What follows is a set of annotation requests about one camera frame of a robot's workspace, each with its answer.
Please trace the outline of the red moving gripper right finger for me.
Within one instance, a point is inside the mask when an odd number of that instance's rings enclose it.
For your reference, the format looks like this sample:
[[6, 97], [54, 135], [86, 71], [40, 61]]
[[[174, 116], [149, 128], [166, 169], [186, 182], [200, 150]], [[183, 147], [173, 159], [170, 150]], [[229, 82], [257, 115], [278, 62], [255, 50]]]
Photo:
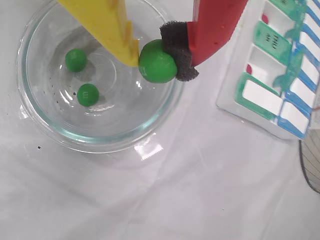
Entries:
[[230, 39], [247, 0], [195, 0], [191, 21], [169, 21], [160, 27], [163, 50], [177, 66], [176, 79], [188, 82], [195, 69]]

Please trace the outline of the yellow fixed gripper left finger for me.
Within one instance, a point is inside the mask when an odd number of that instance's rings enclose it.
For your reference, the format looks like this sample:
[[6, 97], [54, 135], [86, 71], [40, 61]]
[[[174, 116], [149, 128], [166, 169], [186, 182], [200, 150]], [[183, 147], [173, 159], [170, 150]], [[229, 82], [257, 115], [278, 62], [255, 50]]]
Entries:
[[139, 41], [134, 38], [123, 0], [60, 0], [59, 3], [117, 60], [129, 67], [139, 62]]

